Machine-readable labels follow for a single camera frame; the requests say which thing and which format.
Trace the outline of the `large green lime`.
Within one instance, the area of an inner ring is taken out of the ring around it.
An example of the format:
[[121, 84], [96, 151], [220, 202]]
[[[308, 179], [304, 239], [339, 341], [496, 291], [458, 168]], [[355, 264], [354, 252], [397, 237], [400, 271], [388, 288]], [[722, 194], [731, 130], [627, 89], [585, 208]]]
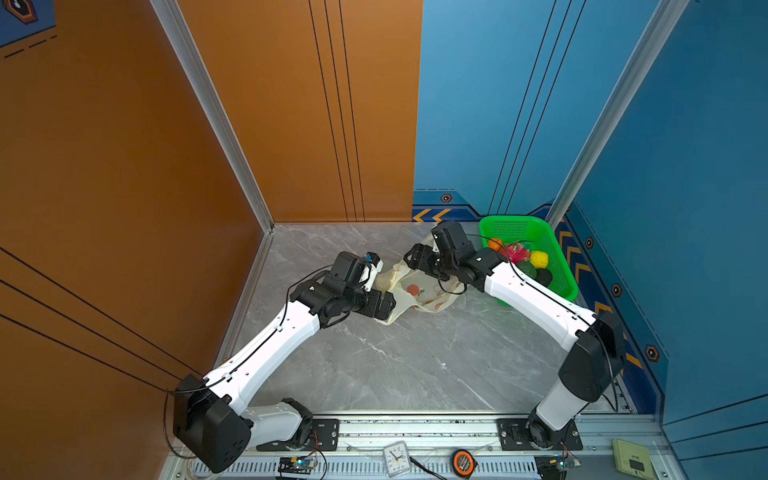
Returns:
[[515, 266], [529, 278], [533, 280], [537, 279], [538, 270], [530, 261], [525, 260], [516, 262]]

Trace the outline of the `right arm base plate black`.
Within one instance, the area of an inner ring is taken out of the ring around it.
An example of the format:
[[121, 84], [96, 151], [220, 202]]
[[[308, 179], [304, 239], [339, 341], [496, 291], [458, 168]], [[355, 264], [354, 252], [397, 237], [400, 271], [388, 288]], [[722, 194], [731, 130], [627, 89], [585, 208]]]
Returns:
[[539, 420], [501, 418], [496, 421], [504, 451], [581, 451], [583, 443], [576, 422], [570, 420], [561, 430], [552, 430]]

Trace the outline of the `translucent yellowish plastic bag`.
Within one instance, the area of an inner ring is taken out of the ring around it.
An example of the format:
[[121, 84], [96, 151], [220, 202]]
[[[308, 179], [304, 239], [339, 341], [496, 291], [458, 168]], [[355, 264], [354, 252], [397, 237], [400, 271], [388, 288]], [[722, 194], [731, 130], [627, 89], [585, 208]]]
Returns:
[[383, 325], [394, 323], [409, 309], [436, 314], [445, 311], [465, 291], [465, 286], [456, 278], [438, 280], [426, 273], [411, 269], [404, 260], [380, 273], [374, 287], [393, 294], [395, 307]]

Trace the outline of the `red dragon fruit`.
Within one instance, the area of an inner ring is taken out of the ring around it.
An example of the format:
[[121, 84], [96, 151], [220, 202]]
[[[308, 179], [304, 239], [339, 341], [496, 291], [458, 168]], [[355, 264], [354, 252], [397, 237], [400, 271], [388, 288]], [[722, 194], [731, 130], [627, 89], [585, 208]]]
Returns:
[[519, 242], [503, 244], [500, 252], [512, 264], [526, 262], [531, 258], [531, 251]]

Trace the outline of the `yellow fruit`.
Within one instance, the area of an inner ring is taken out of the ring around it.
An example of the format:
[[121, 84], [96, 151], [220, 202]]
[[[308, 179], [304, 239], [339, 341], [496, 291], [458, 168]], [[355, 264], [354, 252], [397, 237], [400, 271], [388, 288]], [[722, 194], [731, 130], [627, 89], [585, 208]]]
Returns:
[[529, 261], [535, 269], [547, 269], [549, 265], [549, 255], [544, 251], [532, 251]]

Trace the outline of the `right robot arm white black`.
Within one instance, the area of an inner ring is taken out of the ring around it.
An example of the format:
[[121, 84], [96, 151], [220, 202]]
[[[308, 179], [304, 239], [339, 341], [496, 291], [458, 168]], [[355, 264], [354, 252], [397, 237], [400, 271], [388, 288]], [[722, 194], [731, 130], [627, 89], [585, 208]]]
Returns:
[[535, 448], [559, 447], [573, 431], [574, 418], [614, 386], [624, 369], [624, 328], [610, 312], [597, 314], [567, 301], [486, 246], [474, 247], [454, 221], [431, 230], [432, 246], [416, 244], [406, 265], [438, 281], [452, 277], [517, 309], [567, 352], [558, 379], [529, 414], [526, 440]]

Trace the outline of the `dark avocado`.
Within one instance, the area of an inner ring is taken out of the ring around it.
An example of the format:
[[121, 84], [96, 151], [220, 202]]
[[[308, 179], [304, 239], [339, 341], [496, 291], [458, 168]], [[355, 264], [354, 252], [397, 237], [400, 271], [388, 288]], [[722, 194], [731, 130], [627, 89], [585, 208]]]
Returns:
[[546, 268], [537, 268], [535, 281], [544, 287], [549, 287], [553, 281], [553, 274]]

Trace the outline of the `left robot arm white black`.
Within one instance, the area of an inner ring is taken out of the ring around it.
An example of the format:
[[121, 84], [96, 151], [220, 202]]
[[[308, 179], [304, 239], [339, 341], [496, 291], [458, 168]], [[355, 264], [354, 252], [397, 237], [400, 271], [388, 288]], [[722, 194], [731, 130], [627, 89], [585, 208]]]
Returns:
[[373, 252], [341, 252], [328, 268], [289, 288], [275, 318], [230, 360], [202, 378], [189, 375], [173, 390], [172, 433], [212, 473], [228, 469], [248, 448], [282, 442], [310, 443], [312, 413], [285, 398], [251, 408], [271, 374], [302, 343], [350, 314], [385, 320], [396, 301], [374, 287], [383, 269]]

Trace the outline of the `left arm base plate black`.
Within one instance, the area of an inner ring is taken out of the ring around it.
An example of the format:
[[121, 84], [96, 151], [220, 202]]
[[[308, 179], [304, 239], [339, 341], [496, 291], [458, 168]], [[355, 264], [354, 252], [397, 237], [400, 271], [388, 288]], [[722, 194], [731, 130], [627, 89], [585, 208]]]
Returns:
[[288, 441], [272, 441], [258, 445], [256, 449], [259, 452], [310, 452], [319, 448], [322, 452], [332, 452], [337, 449], [339, 427], [338, 419], [313, 419]]

